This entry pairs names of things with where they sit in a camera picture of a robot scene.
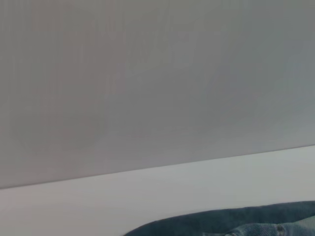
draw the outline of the denim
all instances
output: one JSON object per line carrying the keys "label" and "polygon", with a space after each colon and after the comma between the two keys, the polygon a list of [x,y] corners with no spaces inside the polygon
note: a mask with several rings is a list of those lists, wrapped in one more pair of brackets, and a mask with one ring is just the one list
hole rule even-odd
{"label": "denim", "polygon": [[125,236],[284,236],[298,230],[304,235],[311,230],[301,220],[312,216],[315,201],[211,210],[155,221]]}

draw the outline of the white surface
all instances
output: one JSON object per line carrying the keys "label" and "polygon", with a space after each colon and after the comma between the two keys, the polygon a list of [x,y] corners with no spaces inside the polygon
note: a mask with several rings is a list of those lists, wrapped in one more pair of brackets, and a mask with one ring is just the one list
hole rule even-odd
{"label": "white surface", "polygon": [[0,187],[315,144],[314,0],[0,0]]}
{"label": "white surface", "polygon": [[315,200],[315,146],[0,190],[4,236],[121,236],[161,218]]}

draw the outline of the jeans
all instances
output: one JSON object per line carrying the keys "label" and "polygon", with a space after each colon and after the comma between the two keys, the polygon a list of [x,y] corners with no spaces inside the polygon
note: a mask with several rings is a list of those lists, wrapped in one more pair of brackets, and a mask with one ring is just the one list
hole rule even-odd
{"label": "jeans", "polygon": [[284,236],[308,230],[301,226],[301,220],[312,216],[315,216],[315,201],[212,210],[155,221],[125,236],[242,236],[249,232],[252,236]]}

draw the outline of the blue jeans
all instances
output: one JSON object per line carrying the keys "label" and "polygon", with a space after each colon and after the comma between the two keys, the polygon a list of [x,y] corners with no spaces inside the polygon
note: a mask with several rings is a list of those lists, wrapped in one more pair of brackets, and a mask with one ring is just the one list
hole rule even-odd
{"label": "blue jeans", "polygon": [[297,230],[306,235],[310,226],[301,220],[312,216],[315,201],[212,210],[155,221],[125,236],[286,236]]}

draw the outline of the gray wall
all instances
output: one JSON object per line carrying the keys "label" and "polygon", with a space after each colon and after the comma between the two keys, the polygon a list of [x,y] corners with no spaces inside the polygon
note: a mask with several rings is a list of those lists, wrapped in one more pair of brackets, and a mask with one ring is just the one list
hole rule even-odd
{"label": "gray wall", "polygon": [[1,0],[0,187],[315,144],[312,0]]}

